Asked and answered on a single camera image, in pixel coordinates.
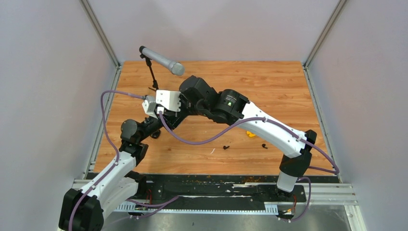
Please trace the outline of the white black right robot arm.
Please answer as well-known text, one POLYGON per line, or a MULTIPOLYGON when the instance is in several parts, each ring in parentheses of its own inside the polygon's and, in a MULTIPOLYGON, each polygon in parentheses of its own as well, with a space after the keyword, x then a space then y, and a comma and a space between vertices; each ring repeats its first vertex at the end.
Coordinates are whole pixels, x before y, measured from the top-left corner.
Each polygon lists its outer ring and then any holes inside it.
POLYGON ((217 92, 204 79, 190 76, 179 87, 180 98, 190 115, 204 116, 216 123, 235 125, 261 137, 283 152, 275 195, 287 201, 294 185, 311 162, 317 139, 313 130, 300 131, 278 121, 247 97, 232 89, 217 92))

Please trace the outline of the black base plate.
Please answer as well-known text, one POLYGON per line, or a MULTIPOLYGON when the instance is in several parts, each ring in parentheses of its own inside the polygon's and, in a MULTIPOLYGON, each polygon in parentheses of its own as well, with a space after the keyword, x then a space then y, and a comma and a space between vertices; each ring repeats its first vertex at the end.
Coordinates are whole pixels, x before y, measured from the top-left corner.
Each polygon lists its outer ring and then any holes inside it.
POLYGON ((264 203, 282 202, 288 207, 307 202, 306 187, 279 192, 276 175, 162 175, 148 174, 141 192, 131 198, 176 210, 264 210, 264 203))

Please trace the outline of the yellow triangular plastic piece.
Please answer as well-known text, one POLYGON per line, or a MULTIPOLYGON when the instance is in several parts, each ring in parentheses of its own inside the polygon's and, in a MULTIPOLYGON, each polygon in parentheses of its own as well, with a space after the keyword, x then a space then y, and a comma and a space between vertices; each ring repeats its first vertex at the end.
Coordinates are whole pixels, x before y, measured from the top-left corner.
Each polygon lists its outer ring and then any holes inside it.
POLYGON ((256 135, 255 135, 254 133, 250 132, 250 131, 246 131, 246 135, 247 135, 249 138, 256 137, 256 135))

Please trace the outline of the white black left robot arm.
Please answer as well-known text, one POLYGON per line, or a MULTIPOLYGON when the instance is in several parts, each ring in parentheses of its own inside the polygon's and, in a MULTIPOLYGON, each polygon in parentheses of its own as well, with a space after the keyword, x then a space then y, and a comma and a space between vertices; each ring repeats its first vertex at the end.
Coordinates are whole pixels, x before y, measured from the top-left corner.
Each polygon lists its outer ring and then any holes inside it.
POLYGON ((116 156, 92 181, 80 189, 69 189, 63 198, 58 226, 64 231, 100 231, 104 220, 126 199, 147 194, 146 177, 133 169, 145 157, 142 141, 164 126, 175 129, 188 112, 165 112, 163 118, 133 119, 121 125, 121 145, 116 156))

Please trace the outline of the grey microphone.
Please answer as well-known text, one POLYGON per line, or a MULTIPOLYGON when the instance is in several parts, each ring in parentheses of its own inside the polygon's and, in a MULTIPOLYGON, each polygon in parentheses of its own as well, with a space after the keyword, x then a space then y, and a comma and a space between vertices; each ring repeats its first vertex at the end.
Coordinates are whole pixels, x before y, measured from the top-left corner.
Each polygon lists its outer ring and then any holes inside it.
POLYGON ((151 61, 155 61, 176 76, 182 76, 185 72, 185 67, 180 62, 166 58, 145 46, 140 46, 139 51, 140 57, 144 58, 148 65, 151 65, 151 61))

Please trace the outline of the black earbud case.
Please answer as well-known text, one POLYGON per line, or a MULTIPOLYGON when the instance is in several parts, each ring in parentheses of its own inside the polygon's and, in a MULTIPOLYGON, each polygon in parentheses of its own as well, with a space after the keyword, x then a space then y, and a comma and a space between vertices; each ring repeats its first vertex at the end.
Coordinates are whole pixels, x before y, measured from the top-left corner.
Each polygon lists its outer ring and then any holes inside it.
POLYGON ((157 130, 154 133, 152 133, 150 135, 150 137, 153 138, 153 139, 158 139, 160 137, 160 135, 161 135, 161 130, 157 130))

